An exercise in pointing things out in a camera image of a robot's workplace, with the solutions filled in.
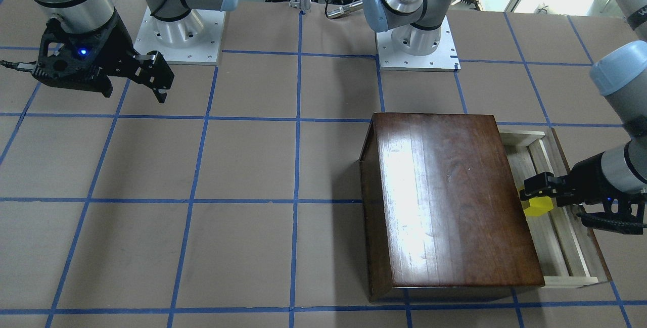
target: wooden drawer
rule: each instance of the wooden drawer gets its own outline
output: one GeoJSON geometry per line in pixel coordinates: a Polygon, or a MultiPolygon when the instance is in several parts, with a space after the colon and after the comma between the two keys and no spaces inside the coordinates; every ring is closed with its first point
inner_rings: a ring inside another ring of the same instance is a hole
{"type": "MultiPolygon", "coordinates": [[[[500,132],[518,188],[537,173],[570,171],[554,129],[500,132]]],[[[576,217],[580,208],[556,207],[540,217],[527,217],[545,288],[584,287],[612,279],[592,229],[576,217]]]]}
{"type": "Polygon", "coordinates": [[[371,300],[406,288],[495,300],[544,285],[494,117],[374,114],[360,169],[371,300]]]}

